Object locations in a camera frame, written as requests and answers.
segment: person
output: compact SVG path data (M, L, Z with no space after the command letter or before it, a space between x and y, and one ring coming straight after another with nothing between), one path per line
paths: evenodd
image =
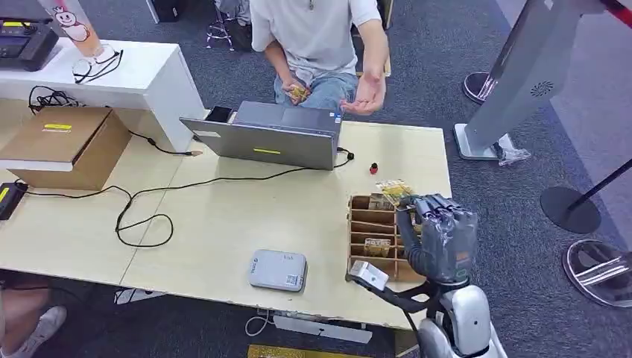
M66 320L66 309L56 306L42 315L48 302L46 283L32 275L9 275L13 276L11 280L6 279L7 272L2 272L5 280L0 291L0 357L31 358Z
M382 108L388 40L376 0L251 0L250 11L253 49L276 70L278 104L360 115ZM364 42L359 80L352 23Z

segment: blue carpet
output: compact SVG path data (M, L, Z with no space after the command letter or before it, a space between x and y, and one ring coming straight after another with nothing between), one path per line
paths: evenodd
M3 11L39 10L34 0L0 4ZM179 43L207 107L273 100L274 71L261 54L204 48L205 26L212 18L207 2L192 4L178 23L160 25L153 24L144 1L82 4L102 38ZM561 254L579 239L621 245L612 221L604 215L597 233L579 236L555 227L540 210L540 193L549 186L592 185L555 112L544 108L512 132L517 145L533 154L524 163L499 168L458 157L452 126L467 122L477 108L461 94L460 83L470 72L490 67L507 32L494 0L397 0L388 32L393 75L385 108L371 117L349 119L445 130L452 192L481 217L473 281L488 295L493 323L510 357L628 356L632 313L588 301L560 264ZM597 204L605 214L602 203ZM95 307L113 310L102 301ZM242 357L253 342L392 357L392 334L381 328L372 328L376 335L368 346L274 329L249 339L243 325L252 310L173 297L116 310L112 324L117 325L118 315L125 321L127 311L131 323L101 333L97 327L109 323L89 311L71 312L76 320L38 357Z

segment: jeans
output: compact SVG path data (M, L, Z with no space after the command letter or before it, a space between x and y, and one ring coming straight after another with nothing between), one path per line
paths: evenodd
M293 107L288 95L281 89L282 82L279 76L274 80L274 95L277 104ZM346 99L353 102L356 97L358 78L349 73L335 73L315 78L312 81L312 94L298 104L299 107L319 108L322 110L334 110L341 113L340 101Z

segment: person's hand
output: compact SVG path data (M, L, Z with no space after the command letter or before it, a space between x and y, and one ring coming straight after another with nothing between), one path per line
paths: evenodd
M290 98L293 105L297 105L307 99L307 97L312 94L309 91L309 87L303 86L299 80L296 78L288 78L287 80L283 80L281 85L281 90L285 92L286 95Z
M384 72L365 72L360 77L358 90L355 93L355 101L349 103L343 99L340 105L345 111L368 116L382 109L385 96L386 80Z

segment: speaker grille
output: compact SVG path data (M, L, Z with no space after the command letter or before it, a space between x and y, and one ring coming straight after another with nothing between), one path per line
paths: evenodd
M534 97L542 97L551 92L553 87L554 85L551 81L542 81L531 88L531 95Z

